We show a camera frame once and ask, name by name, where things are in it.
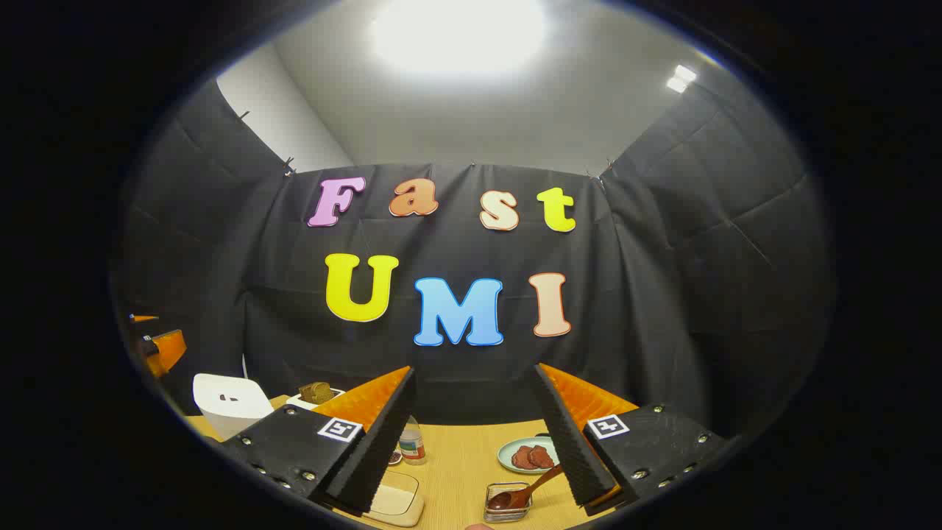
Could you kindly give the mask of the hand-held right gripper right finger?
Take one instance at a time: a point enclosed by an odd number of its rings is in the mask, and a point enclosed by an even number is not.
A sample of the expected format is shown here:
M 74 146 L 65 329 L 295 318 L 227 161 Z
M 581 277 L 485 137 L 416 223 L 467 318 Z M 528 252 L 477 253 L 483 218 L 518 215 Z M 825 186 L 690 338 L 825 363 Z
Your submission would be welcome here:
M 619 509 L 674 490 L 726 449 L 724 437 L 673 405 L 637 406 L 547 364 L 533 370 L 556 461 L 584 510 Z

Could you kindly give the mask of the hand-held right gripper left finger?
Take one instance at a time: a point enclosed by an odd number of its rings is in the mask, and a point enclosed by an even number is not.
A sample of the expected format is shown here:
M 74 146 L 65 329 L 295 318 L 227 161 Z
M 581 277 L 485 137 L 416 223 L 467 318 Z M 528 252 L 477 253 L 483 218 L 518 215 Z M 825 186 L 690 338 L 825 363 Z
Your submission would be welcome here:
M 315 409 L 281 406 L 221 450 L 288 494 L 360 516 L 371 509 L 415 396 L 415 371 L 404 366 Z

